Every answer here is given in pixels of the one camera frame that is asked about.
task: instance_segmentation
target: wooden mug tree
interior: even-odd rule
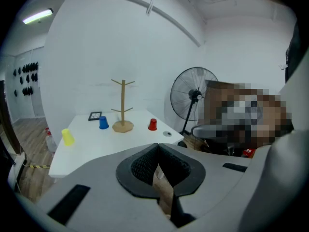
[[[112,81],[121,85],[121,111],[112,109],[113,111],[121,113],[121,120],[117,121],[116,123],[114,123],[112,128],[116,132],[124,133],[124,132],[132,130],[133,126],[134,126],[133,123],[131,123],[130,121],[125,120],[125,112],[133,109],[133,107],[131,107],[131,108],[125,110],[125,90],[126,90],[126,85],[134,83],[135,81],[129,82],[129,83],[126,83],[125,80],[122,80],[121,83],[119,83],[119,82],[117,82],[115,80],[112,80]]]

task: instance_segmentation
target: red cup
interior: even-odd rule
[[[155,131],[156,130],[156,119],[155,118],[152,118],[150,120],[150,124],[148,126],[148,129],[151,130],[151,131]]]

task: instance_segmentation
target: yellow tape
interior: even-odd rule
[[[50,165],[29,165],[29,168],[50,168]]]

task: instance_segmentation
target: pixelated area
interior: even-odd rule
[[[235,148],[258,148],[273,143],[293,129],[291,114],[279,95],[251,84],[206,81],[204,107],[198,124],[205,127],[205,139],[220,138]]]

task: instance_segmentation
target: small round object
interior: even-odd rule
[[[169,131],[165,131],[165,132],[163,132],[163,135],[166,136],[166,137],[171,137],[172,133],[170,133]]]

